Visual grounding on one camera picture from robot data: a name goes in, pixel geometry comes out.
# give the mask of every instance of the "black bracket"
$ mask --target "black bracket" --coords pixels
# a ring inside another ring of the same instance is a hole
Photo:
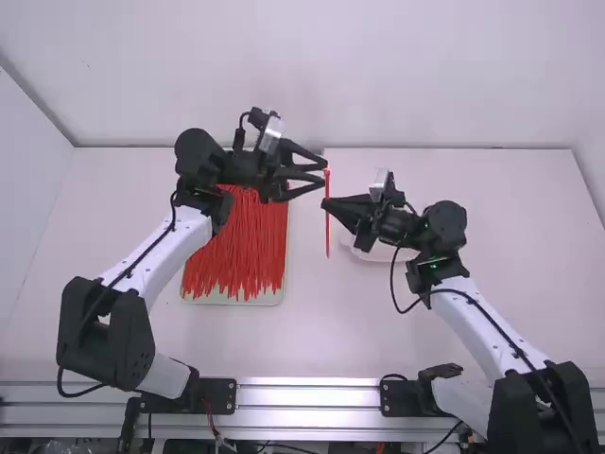
[[[380,412],[387,418],[422,416],[421,389],[415,380],[380,380]]]
[[[141,413],[180,414],[234,414],[237,382],[233,378],[197,378],[195,383],[196,402],[186,407],[182,402],[166,399],[157,394],[141,395]]]
[[[452,362],[429,367],[418,373],[418,380],[380,380],[380,412],[387,418],[405,416],[443,416],[437,408],[431,381],[437,377],[460,375],[462,367]]]

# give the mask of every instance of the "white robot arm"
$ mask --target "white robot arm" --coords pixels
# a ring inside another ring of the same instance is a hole
[[[243,150],[242,120],[260,131],[253,151]],[[218,184],[255,189],[262,203],[289,201],[325,185],[314,171],[327,161],[283,137],[275,112],[243,113],[233,151],[225,151],[204,130],[183,132],[175,144],[179,181],[170,215],[128,257],[97,279],[74,278],[63,290],[57,344],[57,387],[79,397],[102,386],[139,391],[163,399],[162,408],[206,412],[215,386],[197,369],[156,351],[148,312],[185,261],[226,222],[233,196]],[[311,161],[295,164],[294,155]],[[288,182],[307,182],[290,188]],[[110,316],[109,323],[103,317]],[[99,381],[80,393],[62,388],[63,371]],[[225,379],[229,390],[234,380]],[[214,413],[220,409],[213,408]]]
[[[583,372],[573,362],[555,364],[531,346],[483,297],[462,265],[464,208],[438,201],[418,215],[385,169],[369,194],[324,199],[321,207],[355,235],[354,246],[362,251],[379,239],[397,251],[419,252],[406,262],[408,286],[419,299],[402,310],[393,293],[397,311],[406,314],[420,302],[432,309],[456,332],[488,380],[489,387],[471,389],[456,364],[421,371],[414,381],[402,375],[397,375],[402,381],[385,381],[386,375],[380,383],[383,415],[454,415],[487,438],[491,453],[598,452]]]

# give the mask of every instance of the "wire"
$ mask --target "wire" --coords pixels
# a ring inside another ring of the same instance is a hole
[[[387,378],[399,378],[400,380],[407,381],[407,377],[401,374],[386,374],[380,379],[380,381],[386,380]]]
[[[115,287],[115,285],[118,282],[120,282],[122,279],[124,279],[127,276],[130,276],[132,274],[132,271],[137,267],[137,265],[139,263],[141,263],[141,261],[143,261],[143,259],[158,244],[160,244],[160,242],[165,237],[167,237],[170,232],[174,231],[175,225],[177,223],[177,208],[175,206],[175,199],[176,198],[177,198],[177,191],[174,191],[170,195],[170,211],[171,211],[172,219],[170,220],[170,223],[168,224],[168,226],[166,227],[166,229],[161,234],[159,234],[158,237],[149,246],[147,246],[147,248],[130,265],[128,265],[126,268],[124,268],[122,270],[122,272],[120,272],[115,277],[115,279],[113,279],[105,288],[103,288],[103,290],[101,291],[101,293],[96,298],[95,302],[91,304],[90,308],[88,309],[88,311],[86,312],[86,314],[82,318],[82,322],[80,323],[78,329],[76,330],[76,335],[72,339],[72,342],[78,341],[78,338],[82,334],[82,330],[84,329],[84,326],[86,326],[86,324],[94,317],[94,315],[96,314],[96,311],[101,306],[101,304],[103,303],[105,297],[110,293],[110,291],[112,290],[112,288]],[[64,371],[65,371],[65,367],[63,365],[60,365],[59,366],[59,370],[57,371],[57,391],[59,392],[59,395],[61,397],[64,397],[64,398],[67,398],[67,399],[73,399],[74,397],[82,397],[83,395],[86,395],[88,393],[92,393],[93,391],[100,390],[101,388],[104,388],[104,387],[107,386],[107,385],[104,385],[102,383],[99,383],[97,385],[91,386],[90,388],[82,390],[82,391],[80,391],[78,393],[67,393],[63,389],[63,372]]]
[[[301,447],[290,446],[290,445],[282,445],[282,444],[279,444],[279,443],[269,443],[269,444],[265,443],[264,445],[261,445],[261,444],[254,444],[254,445],[255,446],[262,446],[263,449],[265,449],[266,447],[282,447],[283,449],[290,449],[292,451],[301,452],[303,454],[319,454],[318,452],[309,451],[308,449],[302,449]]]
[[[241,115],[239,115],[239,128],[241,130],[244,129],[244,118],[246,118],[247,116],[250,116],[250,111],[244,112]]]
[[[412,303],[411,305],[409,305],[407,308],[405,309],[400,309],[399,305],[397,304],[397,299],[395,298],[395,286],[393,285],[393,274],[395,273],[395,261],[397,260],[397,254],[399,253],[399,251],[401,250],[401,246],[397,246],[397,248],[395,249],[395,253],[393,254],[393,259],[390,261],[390,274],[389,274],[389,286],[390,286],[390,298],[393,300],[393,304],[395,305],[395,310],[397,310],[397,312],[399,312],[402,315],[406,315],[410,310],[412,310],[414,307],[416,307],[416,305],[422,301],[422,298],[419,298],[418,300],[416,300],[414,303]]]
[[[462,421],[458,421],[457,423],[455,423],[454,426],[452,428],[450,428],[450,431],[447,432],[445,434],[445,436],[443,438],[441,438],[436,445],[431,447],[428,451],[425,451],[424,454],[429,454],[429,453],[435,452],[437,449],[439,449],[439,447],[441,445],[443,445],[445,442],[447,442],[447,439],[450,438],[450,436],[456,431],[457,428],[460,427],[461,424],[462,424]]]
[[[267,440],[267,442],[264,445],[261,445],[261,447],[259,447],[258,450],[254,454],[261,454],[261,452],[263,452],[270,443],[271,443],[271,440]]]
[[[404,206],[409,208],[409,211],[411,211],[412,214],[418,216],[418,212],[416,211],[416,209],[412,206],[412,204],[409,201],[404,201]]]

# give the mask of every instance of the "table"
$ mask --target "table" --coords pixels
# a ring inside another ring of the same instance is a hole
[[[605,345],[600,301],[605,235],[570,150],[332,148],[325,156],[335,197],[365,192],[375,168],[388,166],[417,208],[441,199],[465,206],[469,243],[461,256],[482,293],[535,346],[556,361],[571,358],[583,368],[595,387],[596,406],[605,406],[599,389],[605,360],[595,353]],[[52,390],[59,295],[74,275],[99,274],[155,227],[167,210],[173,165],[170,148],[76,153],[3,333],[0,394],[9,397],[10,406],[0,416],[0,434],[119,432],[123,394],[95,393],[82,405],[59,401]],[[469,377],[480,373],[430,311],[396,316],[388,265],[359,261],[335,241],[332,258],[325,258],[320,199],[318,192],[291,205],[282,303],[186,305],[177,275],[151,312],[158,349],[203,375],[240,377],[242,399],[246,390],[264,396],[250,409],[238,402],[233,420],[219,423],[242,436],[439,439],[452,421],[380,417],[377,378],[390,372],[414,375],[450,361],[464,366]],[[413,295],[401,268],[396,282],[405,306]],[[77,386],[83,378],[66,379]],[[158,416],[158,436],[204,436],[203,417],[171,418]],[[597,422],[605,429],[605,420]]]

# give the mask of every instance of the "bundle of red straws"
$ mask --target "bundle of red straws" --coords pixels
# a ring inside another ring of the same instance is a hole
[[[262,204],[258,193],[222,185],[235,197],[227,223],[216,238],[194,253],[182,277],[181,294],[193,299],[215,289],[244,301],[284,285],[287,203]]]

